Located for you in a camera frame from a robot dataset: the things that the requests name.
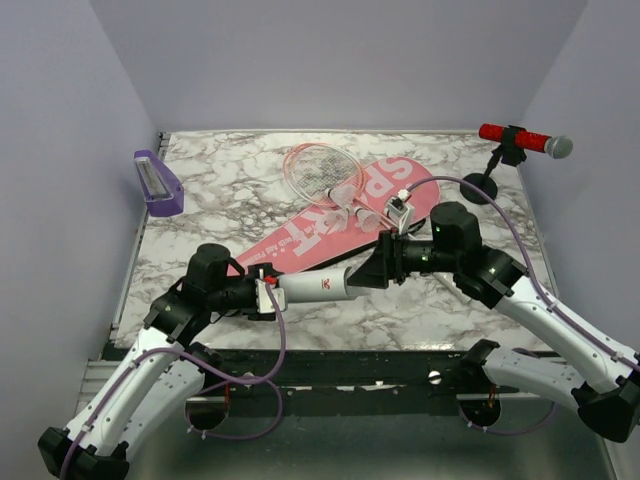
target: marble tabletop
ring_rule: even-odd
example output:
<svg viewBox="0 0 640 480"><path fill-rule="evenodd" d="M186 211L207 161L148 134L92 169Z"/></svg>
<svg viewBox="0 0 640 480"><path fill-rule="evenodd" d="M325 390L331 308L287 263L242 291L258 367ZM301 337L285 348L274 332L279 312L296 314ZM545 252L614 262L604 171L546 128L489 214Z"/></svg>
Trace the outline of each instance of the marble tabletop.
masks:
<svg viewBox="0 0 640 480"><path fill-rule="evenodd" d="M165 162L185 189L184 213L149 218L120 316L116 346L128 348L153 299L184 275L202 243L220 243L237 255L302 210L282 177L282 159L294 145L326 142L365 165L406 156L434 175L464 177L481 172L496 144L472 133L386 134L351 132L184 132L171 135ZM545 262L517 170L499 165L493 174L497 203L511 218L543 283ZM458 185L442 183L442 201L458 200L478 216L486 244L521 255L506 225L490 206L466 202ZM429 228L418 237L429 236ZM362 261L368 253L343 264ZM375 290L351 302L290 305L285 312L290 349L468 349L482 338L504 346L546 348L530 332L472 301L460 302L433 277L410 278L402 286ZM196 339L214 348L277 348L271 322L223 318Z"/></svg>

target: shuttlecock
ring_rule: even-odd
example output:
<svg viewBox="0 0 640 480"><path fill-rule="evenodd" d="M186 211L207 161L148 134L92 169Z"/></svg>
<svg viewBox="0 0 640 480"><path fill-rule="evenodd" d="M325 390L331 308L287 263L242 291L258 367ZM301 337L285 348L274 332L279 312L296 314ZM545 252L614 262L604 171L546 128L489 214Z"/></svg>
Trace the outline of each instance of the shuttlecock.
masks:
<svg viewBox="0 0 640 480"><path fill-rule="evenodd" d="M338 210L331 210L324 214L324 224L329 228L329 233L344 232L347 229L348 223L348 210L340 208Z"/></svg>
<svg viewBox="0 0 640 480"><path fill-rule="evenodd" d="M327 195L340 208L347 208L353 203L356 196L356 187L351 184L340 185L339 187L330 189Z"/></svg>
<svg viewBox="0 0 640 480"><path fill-rule="evenodd" d="M356 217L358 218L360 228L365 233L373 232L378 228L378 225L380 225L378 215L364 208L356 209Z"/></svg>

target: white wall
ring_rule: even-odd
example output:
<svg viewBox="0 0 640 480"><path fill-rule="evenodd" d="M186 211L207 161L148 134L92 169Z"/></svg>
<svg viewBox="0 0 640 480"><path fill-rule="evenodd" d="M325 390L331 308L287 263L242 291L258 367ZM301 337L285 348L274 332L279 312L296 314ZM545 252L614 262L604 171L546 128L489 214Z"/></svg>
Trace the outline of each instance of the white wall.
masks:
<svg viewBox="0 0 640 480"><path fill-rule="evenodd" d="M0 476L39 480L107 338L155 128L86 0L11 2L0 45Z"/></svg>
<svg viewBox="0 0 640 480"><path fill-rule="evenodd" d="M586 4L90 1L169 131L515 122Z"/></svg>
<svg viewBox="0 0 640 480"><path fill-rule="evenodd" d="M573 154L522 172L563 299L640 350L640 3L592 0L521 122ZM640 431L630 458L640 472Z"/></svg>

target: purple desk lamp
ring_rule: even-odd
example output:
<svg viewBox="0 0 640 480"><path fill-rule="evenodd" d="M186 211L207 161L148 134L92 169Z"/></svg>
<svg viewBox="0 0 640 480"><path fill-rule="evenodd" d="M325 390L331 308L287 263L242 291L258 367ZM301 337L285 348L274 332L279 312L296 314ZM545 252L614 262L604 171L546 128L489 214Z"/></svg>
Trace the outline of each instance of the purple desk lamp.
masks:
<svg viewBox="0 0 640 480"><path fill-rule="evenodd" d="M171 217L184 210L184 190L169 167L150 150L133 155L149 215Z"/></svg>

